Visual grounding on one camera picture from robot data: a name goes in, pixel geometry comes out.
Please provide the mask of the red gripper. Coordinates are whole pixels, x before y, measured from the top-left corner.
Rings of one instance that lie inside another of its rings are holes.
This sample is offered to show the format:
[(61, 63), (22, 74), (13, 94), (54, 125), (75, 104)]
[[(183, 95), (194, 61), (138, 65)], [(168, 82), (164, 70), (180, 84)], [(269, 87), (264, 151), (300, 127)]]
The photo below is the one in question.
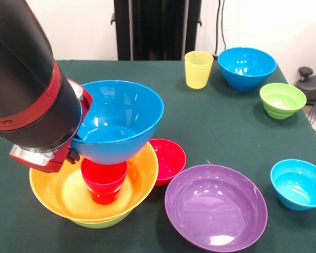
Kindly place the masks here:
[(88, 91), (83, 87), (78, 87), (77, 90), (78, 99), (81, 104), (81, 118), (78, 126), (75, 128), (75, 133), (70, 136), (69, 140), (59, 148), (45, 152), (27, 151), (17, 145), (13, 145), (9, 153), (9, 156), (13, 160), (25, 166), (47, 173), (59, 172), (65, 160), (71, 164), (75, 164), (80, 160), (80, 155), (70, 147), (70, 144), (73, 138), (82, 140), (82, 138), (78, 136), (77, 132), (81, 123), (85, 119), (93, 99)]

